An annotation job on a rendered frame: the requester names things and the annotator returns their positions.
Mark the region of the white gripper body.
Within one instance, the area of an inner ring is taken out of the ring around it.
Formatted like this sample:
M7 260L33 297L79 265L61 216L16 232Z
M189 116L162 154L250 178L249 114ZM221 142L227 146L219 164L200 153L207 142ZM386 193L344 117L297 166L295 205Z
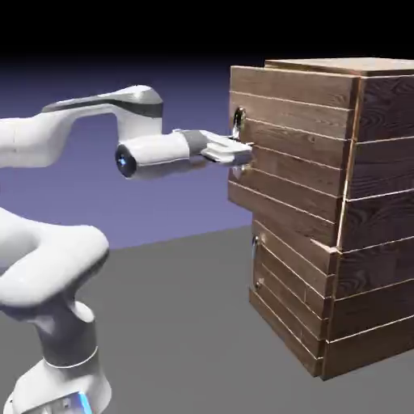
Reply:
M206 147L201 155L210 161L227 166L248 164L252 160L252 147L232 137L201 130L206 138Z

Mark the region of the long curved metal handle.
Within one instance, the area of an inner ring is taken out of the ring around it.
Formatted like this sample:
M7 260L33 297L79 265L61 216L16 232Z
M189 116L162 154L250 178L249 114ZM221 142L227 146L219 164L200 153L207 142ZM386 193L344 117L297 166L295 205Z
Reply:
M241 132L245 119L246 110L242 107L237 107L234 111L233 127L230 136L235 145L232 172L237 180L250 168L251 163L251 144L241 142Z

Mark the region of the large wooden cabinet door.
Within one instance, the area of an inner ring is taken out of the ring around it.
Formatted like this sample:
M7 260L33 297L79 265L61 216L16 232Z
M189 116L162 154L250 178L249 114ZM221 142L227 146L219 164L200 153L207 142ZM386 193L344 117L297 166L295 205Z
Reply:
M357 77L234 66L230 110L252 161L229 174L229 198L325 245L336 244Z

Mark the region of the small wooden cabinet door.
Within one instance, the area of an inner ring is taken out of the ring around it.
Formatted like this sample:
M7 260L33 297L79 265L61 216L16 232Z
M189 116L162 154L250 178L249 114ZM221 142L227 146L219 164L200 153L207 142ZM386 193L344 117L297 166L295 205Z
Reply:
M311 375L328 380L333 340L338 252L334 247L253 218L257 250L258 290L251 302L284 338Z

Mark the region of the dark wooden cabinet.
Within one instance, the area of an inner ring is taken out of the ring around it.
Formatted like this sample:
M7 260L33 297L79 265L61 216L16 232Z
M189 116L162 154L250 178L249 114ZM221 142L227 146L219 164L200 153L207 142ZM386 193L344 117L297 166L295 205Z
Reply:
M336 244L322 243L339 258L330 379L414 349L414 60L280 59L257 68L266 67L357 77Z

